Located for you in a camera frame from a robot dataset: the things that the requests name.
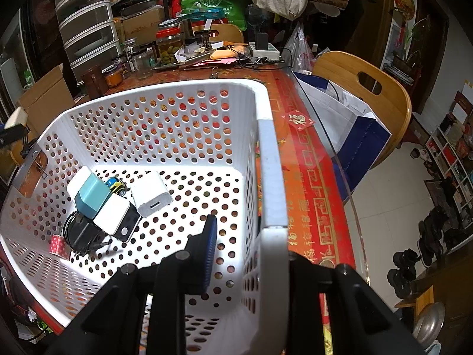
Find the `pink polka dot charger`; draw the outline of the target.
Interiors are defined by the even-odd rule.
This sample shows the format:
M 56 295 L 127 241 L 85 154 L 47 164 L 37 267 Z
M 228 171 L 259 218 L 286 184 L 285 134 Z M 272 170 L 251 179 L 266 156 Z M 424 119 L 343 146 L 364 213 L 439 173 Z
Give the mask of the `pink polka dot charger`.
M 71 247 L 62 235 L 52 235 L 49 243 L 49 253 L 63 260 L 70 260 Z

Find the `small white charger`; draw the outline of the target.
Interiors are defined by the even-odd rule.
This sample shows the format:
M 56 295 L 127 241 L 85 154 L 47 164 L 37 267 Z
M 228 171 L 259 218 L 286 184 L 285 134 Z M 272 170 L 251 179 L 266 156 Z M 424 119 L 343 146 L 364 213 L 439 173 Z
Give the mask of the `small white charger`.
M 172 201 L 159 172 L 151 171 L 130 184 L 132 198 L 138 214 L 149 217 Z

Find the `black power adapter with cable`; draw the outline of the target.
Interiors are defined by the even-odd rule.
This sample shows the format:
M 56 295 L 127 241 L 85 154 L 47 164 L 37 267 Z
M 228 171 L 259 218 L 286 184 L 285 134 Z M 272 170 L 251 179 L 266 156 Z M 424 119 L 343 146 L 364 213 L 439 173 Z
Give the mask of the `black power adapter with cable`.
M 67 217 L 63 238 L 72 251 L 80 256 L 95 252 L 112 242 L 112 238 L 107 238 L 107 233 L 79 211 Z

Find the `white perforated plastic basket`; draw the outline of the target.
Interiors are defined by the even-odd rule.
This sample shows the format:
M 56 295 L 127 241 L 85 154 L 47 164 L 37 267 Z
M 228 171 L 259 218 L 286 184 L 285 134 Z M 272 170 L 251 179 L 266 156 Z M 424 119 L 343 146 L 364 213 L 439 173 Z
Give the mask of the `white perforated plastic basket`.
M 200 79 L 135 88 L 60 114 L 1 210 L 1 247 L 67 326 L 125 264 L 145 268 L 217 222 L 207 290 L 185 299 L 186 354 L 280 354 L 288 215 L 267 88 Z

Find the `white plastic drawer tower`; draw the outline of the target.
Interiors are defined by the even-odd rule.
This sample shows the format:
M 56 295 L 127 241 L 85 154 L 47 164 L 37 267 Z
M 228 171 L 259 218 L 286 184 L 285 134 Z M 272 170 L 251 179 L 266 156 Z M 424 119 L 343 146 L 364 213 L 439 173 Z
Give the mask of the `white plastic drawer tower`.
M 92 67 L 110 68 L 121 53 L 111 0 L 54 0 L 63 47 L 77 83 Z

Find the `black and white cube charger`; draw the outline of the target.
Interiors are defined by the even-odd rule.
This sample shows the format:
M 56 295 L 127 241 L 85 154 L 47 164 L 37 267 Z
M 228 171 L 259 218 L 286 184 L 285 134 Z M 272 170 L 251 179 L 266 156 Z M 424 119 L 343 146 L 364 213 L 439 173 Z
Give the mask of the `black and white cube charger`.
M 142 216 L 127 198 L 112 193 L 93 219 L 107 235 L 126 243 L 130 240 Z

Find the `brown ceramic mug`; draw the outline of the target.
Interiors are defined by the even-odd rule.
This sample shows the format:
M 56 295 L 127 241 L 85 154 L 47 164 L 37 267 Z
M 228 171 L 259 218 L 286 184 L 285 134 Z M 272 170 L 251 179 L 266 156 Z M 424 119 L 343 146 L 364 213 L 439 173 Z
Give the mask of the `brown ceramic mug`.
M 105 95 L 108 91 L 107 81 L 100 66 L 94 66 L 81 74 L 87 93 L 90 99 L 97 99 Z

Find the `teal and white plug adapter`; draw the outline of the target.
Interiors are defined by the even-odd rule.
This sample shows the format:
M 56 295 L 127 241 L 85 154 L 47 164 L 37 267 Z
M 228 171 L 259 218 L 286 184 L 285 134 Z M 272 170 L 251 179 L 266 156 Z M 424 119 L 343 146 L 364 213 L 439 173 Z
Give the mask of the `teal and white plug adapter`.
M 90 173 L 74 197 L 77 210 L 88 219 L 95 219 L 111 196 L 110 188 Z

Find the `red patterned tablecloth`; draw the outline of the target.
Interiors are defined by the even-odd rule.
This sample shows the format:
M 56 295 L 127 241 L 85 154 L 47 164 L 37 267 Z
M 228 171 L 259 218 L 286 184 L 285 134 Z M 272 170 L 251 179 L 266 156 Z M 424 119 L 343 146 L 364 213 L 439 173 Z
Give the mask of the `red patterned tablecloth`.
M 73 117 L 101 179 L 129 184 L 158 172 L 172 201 L 139 222 L 132 238 L 73 266 L 108 279 L 120 264 L 154 264 L 182 249 L 208 215 L 217 219 L 208 290 L 186 301 L 188 350 L 194 354 L 266 354 L 281 335 L 262 332 L 261 255 L 288 248 L 313 263 L 353 263 L 333 162 L 310 125 L 302 90 L 283 71 L 202 72 L 109 95 Z

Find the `white blue paper bag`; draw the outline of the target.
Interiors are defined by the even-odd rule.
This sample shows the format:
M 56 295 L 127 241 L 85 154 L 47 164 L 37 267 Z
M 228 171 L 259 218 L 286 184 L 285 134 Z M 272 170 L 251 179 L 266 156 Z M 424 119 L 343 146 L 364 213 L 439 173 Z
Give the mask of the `white blue paper bag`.
M 391 132 L 367 103 L 335 82 L 294 75 L 328 136 L 338 191 L 346 201 L 388 145 Z

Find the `orange honey jar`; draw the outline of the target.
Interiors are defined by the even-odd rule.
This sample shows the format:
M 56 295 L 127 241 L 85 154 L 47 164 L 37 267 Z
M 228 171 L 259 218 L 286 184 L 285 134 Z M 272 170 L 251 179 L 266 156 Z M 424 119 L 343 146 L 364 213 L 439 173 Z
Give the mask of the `orange honey jar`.
M 118 87 L 123 81 L 123 74 L 119 67 L 113 67 L 104 74 L 109 88 Z

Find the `large white square charger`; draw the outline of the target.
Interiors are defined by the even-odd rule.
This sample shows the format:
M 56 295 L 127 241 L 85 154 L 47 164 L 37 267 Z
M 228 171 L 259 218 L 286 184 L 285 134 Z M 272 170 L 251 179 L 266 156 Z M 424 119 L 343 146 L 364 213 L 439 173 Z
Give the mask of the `large white square charger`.
M 91 170 L 86 166 L 82 166 L 72 177 L 69 184 L 67 185 L 67 193 L 72 200 L 74 200 L 76 195 L 79 193 L 79 190 L 84 185 L 84 183 L 86 183 L 90 175 Z

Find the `red lid pickle jar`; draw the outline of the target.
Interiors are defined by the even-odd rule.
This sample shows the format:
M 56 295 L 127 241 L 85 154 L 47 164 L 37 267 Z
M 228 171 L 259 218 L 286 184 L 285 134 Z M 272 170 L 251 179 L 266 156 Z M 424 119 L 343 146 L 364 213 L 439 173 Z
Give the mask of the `red lid pickle jar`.
M 179 27 L 160 29 L 156 33 L 156 46 L 160 56 L 160 64 L 168 66 L 176 64 L 176 52 L 184 45 L 184 37 Z

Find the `binder clip on basket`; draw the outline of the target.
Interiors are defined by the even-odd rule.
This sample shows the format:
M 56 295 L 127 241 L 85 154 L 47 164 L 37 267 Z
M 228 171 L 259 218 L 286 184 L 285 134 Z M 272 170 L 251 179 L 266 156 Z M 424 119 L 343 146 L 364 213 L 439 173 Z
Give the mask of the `binder clip on basket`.
M 40 177 L 43 180 L 47 178 L 46 167 L 48 160 L 47 156 L 43 153 L 43 150 L 38 145 L 38 138 L 34 138 L 27 144 L 24 144 L 20 155 L 24 159 L 26 159 L 28 156 L 32 156 L 33 164 L 40 172 Z

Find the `yellow toy car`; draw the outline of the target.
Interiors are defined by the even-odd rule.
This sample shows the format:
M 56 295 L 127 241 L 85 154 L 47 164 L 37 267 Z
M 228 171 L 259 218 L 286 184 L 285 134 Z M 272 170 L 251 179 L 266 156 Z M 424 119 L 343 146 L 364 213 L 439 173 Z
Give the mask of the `yellow toy car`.
M 109 188 L 111 193 L 115 193 L 118 196 L 125 197 L 128 187 L 124 181 L 119 177 L 113 176 L 106 181 L 106 185 Z

